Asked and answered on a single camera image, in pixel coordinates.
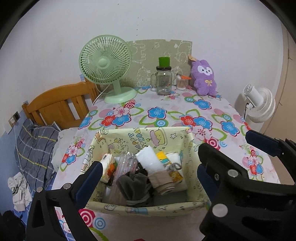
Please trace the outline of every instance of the white wall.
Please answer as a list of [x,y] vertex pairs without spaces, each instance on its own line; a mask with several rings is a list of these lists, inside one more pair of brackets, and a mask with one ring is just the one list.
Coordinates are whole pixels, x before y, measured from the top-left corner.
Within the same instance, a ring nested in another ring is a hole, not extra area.
[[80,50],[101,34],[193,41],[192,55],[208,60],[231,104],[248,83],[277,90],[281,25],[259,0],[40,0],[0,50],[0,135],[24,101],[80,81]]

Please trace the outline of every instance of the stuffed animal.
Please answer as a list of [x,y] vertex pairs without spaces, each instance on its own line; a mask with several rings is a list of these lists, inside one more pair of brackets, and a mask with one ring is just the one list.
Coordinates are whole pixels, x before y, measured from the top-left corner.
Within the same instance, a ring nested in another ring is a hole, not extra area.
[[214,72],[206,60],[191,62],[191,76],[195,79],[194,87],[200,96],[216,96],[217,84],[214,80]]

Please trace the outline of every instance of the white fan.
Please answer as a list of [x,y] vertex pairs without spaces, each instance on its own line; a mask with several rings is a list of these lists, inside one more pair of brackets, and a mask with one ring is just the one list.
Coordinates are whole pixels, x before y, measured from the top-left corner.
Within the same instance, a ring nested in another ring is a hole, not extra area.
[[253,105],[248,113],[252,122],[262,123],[272,116],[276,102],[269,89],[258,88],[257,90],[253,85],[248,84],[244,88],[244,95]]

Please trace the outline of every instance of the fan base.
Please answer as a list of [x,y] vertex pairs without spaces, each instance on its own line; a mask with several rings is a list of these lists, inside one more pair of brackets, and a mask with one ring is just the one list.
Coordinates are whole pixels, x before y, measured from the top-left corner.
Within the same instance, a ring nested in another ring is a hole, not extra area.
[[114,90],[111,90],[105,97],[105,102],[107,104],[120,104],[123,102],[127,102],[134,98],[137,95],[137,91],[135,91],[131,87],[121,87],[121,93],[116,95]]

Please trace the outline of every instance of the patterned cardboard panel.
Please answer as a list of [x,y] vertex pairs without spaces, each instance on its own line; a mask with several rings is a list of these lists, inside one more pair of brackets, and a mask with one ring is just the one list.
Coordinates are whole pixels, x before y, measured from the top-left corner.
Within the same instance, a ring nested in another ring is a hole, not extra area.
[[191,54],[192,42],[185,40],[152,39],[130,41],[132,63],[126,76],[120,81],[121,86],[143,87],[150,85],[150,77],[156,72],[158,57],[170,57],[173,83],[176,73],[190,75],[188,55]]

